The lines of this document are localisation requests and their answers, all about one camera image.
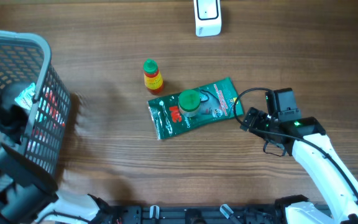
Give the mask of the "red yellow sauce bottle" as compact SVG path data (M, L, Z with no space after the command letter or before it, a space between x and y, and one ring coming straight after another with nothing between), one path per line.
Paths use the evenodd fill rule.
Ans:
M163 78L156 61L148 58L144 62L143 69L146 89L153 95L159 94L163 90Z

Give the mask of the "green 3M gloves packet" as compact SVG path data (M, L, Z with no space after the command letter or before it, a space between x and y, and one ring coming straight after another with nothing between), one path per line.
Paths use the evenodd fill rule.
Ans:
M178 97L181 92L148 101L158 140L244 114L243 107L237 99L237 91L229 77L191 90L196 90L201 98L200 110L194 117L188 118L180 113Z

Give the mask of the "white orange small packet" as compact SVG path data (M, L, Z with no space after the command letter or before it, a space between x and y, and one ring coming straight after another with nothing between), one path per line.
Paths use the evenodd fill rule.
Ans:
M35 95L35 83L31 83L24 88L14 101L23 109L30 111L33 105L32 99Z

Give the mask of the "green lid jar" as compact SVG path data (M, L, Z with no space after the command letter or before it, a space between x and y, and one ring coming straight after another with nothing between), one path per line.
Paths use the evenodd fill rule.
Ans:
M179 94L178 106L183 116L188 118L196 116L200 110L200 105L200 94L196 90L185 90Z

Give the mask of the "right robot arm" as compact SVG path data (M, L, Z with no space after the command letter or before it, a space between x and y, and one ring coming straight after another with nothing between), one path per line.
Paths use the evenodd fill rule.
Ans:
M358 223L358 181L316 118L250 108L240 124L292 156L312 178L331 212L319 211L303 195L289 196L275 201L274 223Z

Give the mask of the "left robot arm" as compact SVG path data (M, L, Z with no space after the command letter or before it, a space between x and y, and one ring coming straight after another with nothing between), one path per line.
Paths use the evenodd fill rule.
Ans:
M16 150L27 122L21 107L0 100L0 223L106 222L108 205L100 198L59 190L49 163Z

